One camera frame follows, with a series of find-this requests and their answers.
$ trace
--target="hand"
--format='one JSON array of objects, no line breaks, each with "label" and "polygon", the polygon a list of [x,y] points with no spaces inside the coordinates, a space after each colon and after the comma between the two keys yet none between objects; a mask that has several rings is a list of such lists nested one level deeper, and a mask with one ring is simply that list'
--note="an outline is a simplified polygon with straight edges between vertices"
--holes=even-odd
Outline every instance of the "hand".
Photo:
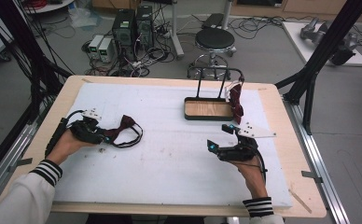
[{"label": "hand", "polygon": [[245,184],[250,190],[253,199],[268,197],[257,156],[250,161],[231,161],[230,163],[235,165],[240,173],[242,173]]},{"label": "hand", "polygon": [[76,139],[73,136],[73,133],[67,129],[56,143],[56,146],[47,156],[47,160],[53,161],[60,165],[68,158],[69,155],[77,152],[80,148],[92,146],[94,146],[94,144],[82,142]]}]

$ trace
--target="black and white striped cuff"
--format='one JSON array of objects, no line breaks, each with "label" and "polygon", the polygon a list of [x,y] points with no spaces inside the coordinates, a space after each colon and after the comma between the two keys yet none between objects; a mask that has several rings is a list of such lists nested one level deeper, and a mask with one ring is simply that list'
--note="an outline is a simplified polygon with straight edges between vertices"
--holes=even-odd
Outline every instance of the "black and white striped cuff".
[{"label": "black and white striped cuff", "polygon": [[245,200],[243,204],[248,209],[250,217],[265,217],[274,214],[271,197]]},{"label": "black and white striped cuff", "polygon": [[51,186],[55,187],[56,183],[62,177],[63,171],[62,168],[53,161],[42,160],[30,173],[41,175]]}]

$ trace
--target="white sleeve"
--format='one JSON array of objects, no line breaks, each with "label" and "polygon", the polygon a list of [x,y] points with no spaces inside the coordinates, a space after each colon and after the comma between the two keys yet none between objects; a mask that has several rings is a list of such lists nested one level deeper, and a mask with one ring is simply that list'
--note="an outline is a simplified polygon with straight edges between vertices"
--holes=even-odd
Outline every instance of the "white sleeve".
[{"label": "white sleeve", "polygon": [[258,198],[243,201],[250,213],[250,224],[284,224],[282,217],[273,213],[272,198]]},{"label": "white sleeve", "polygon": [[32,172],[17,178],[0,202],[0,223],[44,224],[61,177],[58,165],[43,160]]}]

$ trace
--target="gray floor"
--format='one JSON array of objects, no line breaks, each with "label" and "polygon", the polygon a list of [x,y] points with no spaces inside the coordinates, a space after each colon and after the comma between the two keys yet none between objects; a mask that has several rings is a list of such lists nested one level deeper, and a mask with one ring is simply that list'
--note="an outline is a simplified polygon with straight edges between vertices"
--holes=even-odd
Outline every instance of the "gray floor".
[{"label": "gray floor", "polygon": [[[65,17],[68,17],[66,11],[58,10],[44,15],[43,21],[60,21]],[[180,20],[179,26],[188,21],[194,21],[194,18]],[[76,74],[84,74],[90,67],[81,46],[94,34],[108,32],[112,21],[99,19],[97,27],[76,28],[75,31],[68,26],[69,23],[68,19],[56,24],[57,34],[48,36],[49,43]],[[188,25],[199,26],[198,22]],[[202,52],[193,47],[192,36],[179,37],[186,56],[180,61],[152,65],[148,77],[186,78],[188,64]],[[304,65],[280,28],[266,27],[252,40],[235,37],[237,52],[228,61],[230,67],[244,72],[248,82],[276,83],[295,74]],[[44,46],[42,39],[37,41]],[[29,104],[29,94],[29,82],[16,63],[0,62],[0,143]],[[322,69],[316,81],[312,131],[351,223],[362,223],[362,67],[325,66]],[[48,223],[84,223],[86,216],[51,214]],[[142,218],[156,220],[157,217]],[[219,217],[206,219],[210,224],[220,222]],[[242,223],[247,223],[247,219],[242,219]],[[325,218],[288,218],[286,223],[333,222],[327,215]]]}]

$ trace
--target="wooden table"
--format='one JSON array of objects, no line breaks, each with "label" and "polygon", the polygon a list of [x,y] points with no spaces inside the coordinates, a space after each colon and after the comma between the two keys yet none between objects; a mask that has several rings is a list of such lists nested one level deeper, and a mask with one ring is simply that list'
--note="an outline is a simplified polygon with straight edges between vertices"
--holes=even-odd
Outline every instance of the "wooden table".
[{"label": "wooden table", "polygon": [[[33,170],[44,159],[45,147],[54,133],[59,120],[66,116],[74,103],[80,87],[84,83],[115,83],[125,85],[155,85],[170,87],[197,87],[196,80],[128,78],[128,77],[69,77],[57,100],[35,135],[23,158],[33,158],[33,162],[16,169],[8,182],[0,200],[6,195],[9,184],[18,176]],[[206,81],[203,87],[217,87],[218,82]],[[277,148],[285,179],[293,206],[290,208],[274,208],[274,212],[283,217],[324,217],[327,213],[314,180],[301,175],[301,171],[310,171],[304,158],[298,138],[291,121],[285,111],[278,90],[272,84],[244,83],[246,90],[259,93],[267,120],[277,137],[274,144]],[[114,214],[147,214],[147,215],[188,215],[188,216],[222,216],[246,217],[245,208],[231,206],[203,205],[161,205],[161,204],[119,204],[119,203],[54,203],[53,212],[79,213],[114,213]]]}]

